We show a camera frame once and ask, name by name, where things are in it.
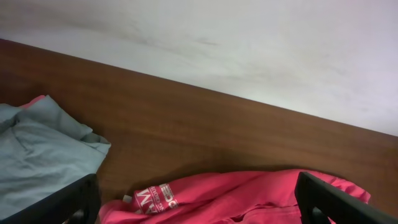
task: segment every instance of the wood grain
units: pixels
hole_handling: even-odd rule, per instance
[[[112,143],[104,202],[201,172],[303,167],[355,182],[398,216],[398,137],[0,40],[0,102],[40,94]]]

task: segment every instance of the white surface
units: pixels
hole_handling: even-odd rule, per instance
[[[0,37],[398,136],[397,11],[396,0],[1,0]]]

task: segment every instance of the black object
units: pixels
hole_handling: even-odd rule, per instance
[[[89,174],[0,224],[94,224],[101,199],[95,174]]]
[[[308,172],[298,175],[295,196],[303,224],[398,224],[398,220],[376,210]]]

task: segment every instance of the garment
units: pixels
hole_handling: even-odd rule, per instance
[[[0,219],[95,173],[110,146],[49,96],[0,104]]]
[[[294,188],[307,171],[363,202],[370,195],[347,180],[308,170],[207,173],[134,192],[99,211],[102,224],[301,223]]]

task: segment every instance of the gray fabric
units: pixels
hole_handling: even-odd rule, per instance
[[[0,104],[0,220],[95,173],[110,146],[49,96],[26,110]]]

